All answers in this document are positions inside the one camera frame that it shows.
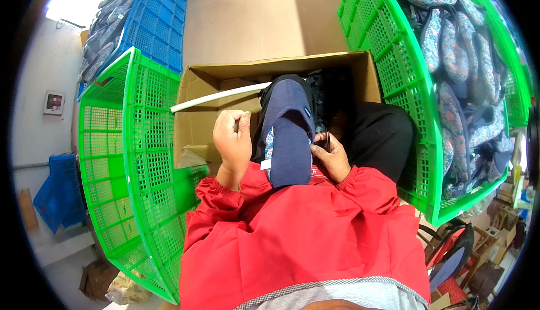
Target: knee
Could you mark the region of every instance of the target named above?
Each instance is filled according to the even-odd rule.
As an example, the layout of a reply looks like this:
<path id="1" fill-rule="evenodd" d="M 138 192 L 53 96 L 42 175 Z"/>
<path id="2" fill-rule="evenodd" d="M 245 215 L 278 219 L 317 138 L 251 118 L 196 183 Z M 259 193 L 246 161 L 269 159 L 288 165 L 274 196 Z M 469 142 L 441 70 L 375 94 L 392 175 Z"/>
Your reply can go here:
<path id="1" fill-rule="evenodd" d="M 416 136 L 416 125 L 407 111 L 399 106 L 393 106 L 386 117 L 386 124 L 396 136 L 403 142 L 414 141 Z"/>

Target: white label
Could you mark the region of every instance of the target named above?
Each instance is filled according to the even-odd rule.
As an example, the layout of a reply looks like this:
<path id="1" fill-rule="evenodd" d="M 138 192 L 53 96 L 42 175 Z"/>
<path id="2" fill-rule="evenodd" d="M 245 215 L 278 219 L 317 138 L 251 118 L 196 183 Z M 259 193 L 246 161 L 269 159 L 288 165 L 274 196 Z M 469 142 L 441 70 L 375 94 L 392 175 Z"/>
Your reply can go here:
<path id="1" fill-rule="evenodd" d="M 266 159 L 261 161 L 261 171 L 267 170 L 272 166 L 272 159 Z"/>

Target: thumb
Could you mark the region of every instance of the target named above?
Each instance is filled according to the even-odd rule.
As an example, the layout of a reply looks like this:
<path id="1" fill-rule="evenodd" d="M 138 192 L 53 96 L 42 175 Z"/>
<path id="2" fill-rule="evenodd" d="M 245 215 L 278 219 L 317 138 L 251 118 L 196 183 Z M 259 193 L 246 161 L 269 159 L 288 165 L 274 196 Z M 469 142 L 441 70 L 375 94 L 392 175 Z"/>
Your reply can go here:
<path id="1" fill-rule="evenodd" d="M 313 153 L 314 156 L 321 159 L 322 162 L 325 162 L 328 160 L 328 157 L 331 155 L 327 151 L 325 151 L 322 147 L 319 147 L 317 145 L 310 145 L 309 149 L 311 150 L 311 153 Z"/>
<path id="2" fill-rule="evenodd" d="M 251 122 L 251 112 L 245 111 L 238 121 L 238 136 L 239 138 L 250 138 L 249 124 Z"/>

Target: hand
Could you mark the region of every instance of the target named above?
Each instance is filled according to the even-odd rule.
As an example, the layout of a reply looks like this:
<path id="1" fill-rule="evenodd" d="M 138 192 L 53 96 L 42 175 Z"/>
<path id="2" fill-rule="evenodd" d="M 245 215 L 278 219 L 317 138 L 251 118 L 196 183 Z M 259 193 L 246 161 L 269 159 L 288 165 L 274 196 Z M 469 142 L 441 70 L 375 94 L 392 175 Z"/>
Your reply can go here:
<path id="1" fill-rule="evenodd" d="M 251 112 L 229 110 L 222 111 L 215 121 L 214 145 L 222 159 L 215 179 L 231 190 L 239 189 L 240 180 L 251 159 L 250 119 Z M 234 130 L 236 121 L 238 132 Z"/>
<path id="2" fill-rule="evenodd" d="M 319 158 L 322 164 L 326 167 L 330 173 L 330 177 L 337 183 L 340 183 L 341 181 L 345 180 L 347 175 L 349 175 L 350 165 L 343 145 L 337 141 L 337 138 L 334 137 L 333 134 L 328 134 L 330 135 L 330 152 L 325 151 L 323 148 L 317 145 L 310 145 L 309 148 L 311 153 L 313 153 L 315 157 Z M 314 141 L 317 142 L 325 139 L 325 133 L 317 133 Z"/>

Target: white plastic rod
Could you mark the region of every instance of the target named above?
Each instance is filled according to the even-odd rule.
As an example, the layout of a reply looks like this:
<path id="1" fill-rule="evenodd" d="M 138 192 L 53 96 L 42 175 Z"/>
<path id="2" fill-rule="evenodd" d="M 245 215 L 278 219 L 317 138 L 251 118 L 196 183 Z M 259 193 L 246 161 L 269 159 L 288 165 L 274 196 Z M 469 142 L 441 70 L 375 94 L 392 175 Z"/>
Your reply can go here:
<path id="1" fill-rule="evenodd" d="M 233 95 L 243 94 L 245 92 L 250 92 L 250 91 L 262 90 L 262 89 L 267 88 L 270 84 L 272 84 L 272 82 L 253 84 L 253 85 L 248 85 L 248 86 L 244 86 L 244 87 L 241 87 L 241 88 L 231 89 L 231 90 L 211 94 L 211 95 L 208 95 L 208 96 L 200 97 L 200 98 L 193 99 L 193 100 L 190 100 L 190 101 L 187 101 L 187 102 L 184 102 L 184 103 L 180 103 L 180 104 L 177 104 L 177 105 L 171 107 L 171 112 L 175 113 L 175 112 L 178 112 L 178 111 L 182 111 L 182 110 L 185 110 L 185 109 L 190 108 L 192 106 L 203 104 L 203 103 L 206 103 L 206 102 L 209 102 L 209 101 L 212 101 L 212 100 L 215 100 L 215 99 L 219 99 L 219 98 L 224 98 L 224 97 L 229 97 L 229 96 L 233 96 Z"/>

